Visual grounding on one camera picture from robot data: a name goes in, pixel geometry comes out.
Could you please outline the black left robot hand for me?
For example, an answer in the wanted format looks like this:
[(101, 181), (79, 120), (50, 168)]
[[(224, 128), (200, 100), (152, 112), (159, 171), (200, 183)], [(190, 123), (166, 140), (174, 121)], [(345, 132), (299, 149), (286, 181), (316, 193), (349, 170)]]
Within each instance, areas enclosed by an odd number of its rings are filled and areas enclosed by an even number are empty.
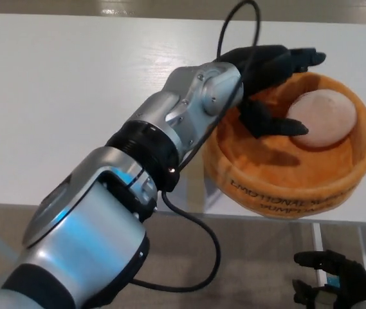
[(242, 73), (244, 93), (237, 106), (239, 121), (254, 138), (260, 138), (309, 133), (301, 121), (272, 115), (265, 103), (252, 99), (252, 96), (285, 83), (295, 73), (307, 72), (308, 68), (320, 65), (325, 59), (326, 54), (316, 48), (262, 45), (236, 48), (215, 61), (233, 64)]

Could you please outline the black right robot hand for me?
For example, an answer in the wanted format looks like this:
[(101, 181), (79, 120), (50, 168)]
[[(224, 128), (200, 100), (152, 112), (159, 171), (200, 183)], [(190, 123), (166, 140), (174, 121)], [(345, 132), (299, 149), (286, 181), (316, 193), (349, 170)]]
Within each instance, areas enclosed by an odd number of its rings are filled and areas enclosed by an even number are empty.
[(294, 302), (306, 308), (366, 308), (366, 270), (353, 260), (332, 250), (305, 251), (294, 255), (302, 267), (323, 270), (338, 277), (340, 286), (313, 287), (294, 279)]

